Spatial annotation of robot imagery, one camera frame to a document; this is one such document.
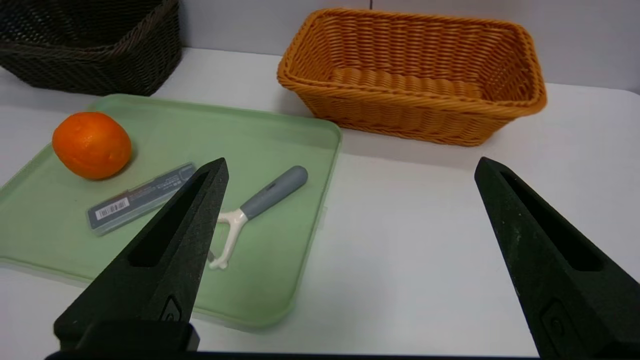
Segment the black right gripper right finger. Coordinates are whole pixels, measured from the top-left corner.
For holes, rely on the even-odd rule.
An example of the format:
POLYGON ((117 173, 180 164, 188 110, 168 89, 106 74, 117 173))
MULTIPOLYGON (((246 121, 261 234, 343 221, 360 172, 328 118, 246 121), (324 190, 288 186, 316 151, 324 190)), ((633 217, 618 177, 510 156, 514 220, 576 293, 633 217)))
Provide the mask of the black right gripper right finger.
POLYGON ((638 281, 507 166, 474 180, 538 354, 638 357, 638 281))

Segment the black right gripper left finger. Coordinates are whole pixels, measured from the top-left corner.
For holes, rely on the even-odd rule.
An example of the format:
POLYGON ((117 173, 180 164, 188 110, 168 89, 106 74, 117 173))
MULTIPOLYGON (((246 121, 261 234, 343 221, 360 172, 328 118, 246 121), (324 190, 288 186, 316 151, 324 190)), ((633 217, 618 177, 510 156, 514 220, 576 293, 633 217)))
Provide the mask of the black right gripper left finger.
POLYGON ((226 193, 224 158, 179 189, 54 322, 63 353, 184 353, 226 193))

